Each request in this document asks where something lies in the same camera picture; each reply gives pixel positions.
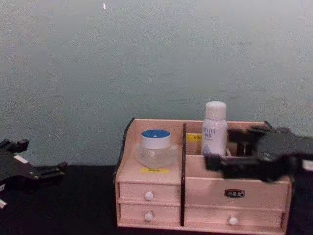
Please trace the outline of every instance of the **compartment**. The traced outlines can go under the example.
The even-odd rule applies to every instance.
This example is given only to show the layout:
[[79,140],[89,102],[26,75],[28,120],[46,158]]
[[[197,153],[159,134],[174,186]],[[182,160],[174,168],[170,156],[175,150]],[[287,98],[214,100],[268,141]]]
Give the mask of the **compartment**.
[[[240,129],[247,130],[251,126],[266,127],[264,122],[237,122],[228,121],[228,130]],[[201,139],[202,139],[202,122],[187,123],[186,134],[186,154],[187,155],[200,155],[201,154]],[[237,143],[228,141],[227,148],[230,150],[232,156],[236,156]]]
[[246,235],[285,235],[282,228],[265,227],[265,226],[247,226],[237,225],[229,226],[228,224],[210,224],[203,222],[185,222],[184,230],[210,232],[218,234],[246,234]]
[[180,203],[180,186],[120,183],[122,201]]
[[[226,196],[227,190],[235,192],[235,189],[242,190],[244,196]],[[272,184],[259,180],[225,180],[221,173],[205,169],[202,155],[186,156],[186,204],[284,212],[288,189],[288,177]]]
[[186,207],[185,220],[208,224],[237,226],[280,227],[282,213],[278,211],[222,210],[205,207]]
[[179,223],[179,207],[121,204],[121,219],[131,219],[142,225]]
[[[174,164],[165,166],[157,171],[147,171],[147,167],[135,158],[138,154],[137,146],[141,141],[141,133],[149,129],[163,129],[172,135],[172,143],[178,145],[178,159]],[[125,149],[117,182],[180,185],[181,182],[181,154],[182,154],[183,121],[178,120],[148,120],[135,119],[132,128],[132,145]]]

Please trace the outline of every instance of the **bottle label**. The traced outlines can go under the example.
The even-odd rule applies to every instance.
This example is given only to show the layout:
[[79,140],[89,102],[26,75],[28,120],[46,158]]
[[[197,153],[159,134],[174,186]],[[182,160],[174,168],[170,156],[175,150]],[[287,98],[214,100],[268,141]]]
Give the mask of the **bottle label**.
[[214,128],[207,128],[203,127],[204,139],[207,141],[212,141],[215,136],[215,129]]
[[225,155],[226,139],[225,130],[215,126],[204,126],[202,128],[202,153]]

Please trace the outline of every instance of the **black tablecloth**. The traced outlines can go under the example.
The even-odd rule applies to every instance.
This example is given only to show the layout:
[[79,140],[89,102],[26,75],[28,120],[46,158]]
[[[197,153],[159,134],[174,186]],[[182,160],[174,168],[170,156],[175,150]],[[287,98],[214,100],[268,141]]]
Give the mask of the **black tablecloth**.
[[[117,229],[113,166],[69,166],[62,183],[32,194],[0,194],[0,235],[190,235],[190,232]],[[297,177],[288,234],[313,235],[313,179]]]

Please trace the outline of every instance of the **white drawer knob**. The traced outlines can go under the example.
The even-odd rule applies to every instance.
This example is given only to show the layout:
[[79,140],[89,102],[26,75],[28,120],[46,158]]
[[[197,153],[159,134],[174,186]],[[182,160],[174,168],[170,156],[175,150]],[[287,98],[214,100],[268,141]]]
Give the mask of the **white drawer knob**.
[[147,221],[153,220],[153,215],[151,211],[145,214],[145,220]]
[[236,217],[230,217],[228,220],[228,223],[230,225],[237,225],[238,224],[238,219]]
[[145,198],[146,198],[146,200],[148,200],[148,201],[152,200],[152,198],[153,198],[153,193],[147,192],[147,193],[145,194]]

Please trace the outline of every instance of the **yellow sticker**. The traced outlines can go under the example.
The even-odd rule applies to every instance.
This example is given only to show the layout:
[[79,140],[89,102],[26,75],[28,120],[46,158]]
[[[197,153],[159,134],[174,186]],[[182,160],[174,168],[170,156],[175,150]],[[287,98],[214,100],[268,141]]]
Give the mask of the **yellow sticker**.
[[202,134],[186,134],[186,141],[202,141]]
[[140,169],[140,173],[163,173],[163,174],[168,174],[169,171],[170,171],[169,169],[148,169],[148,168]]

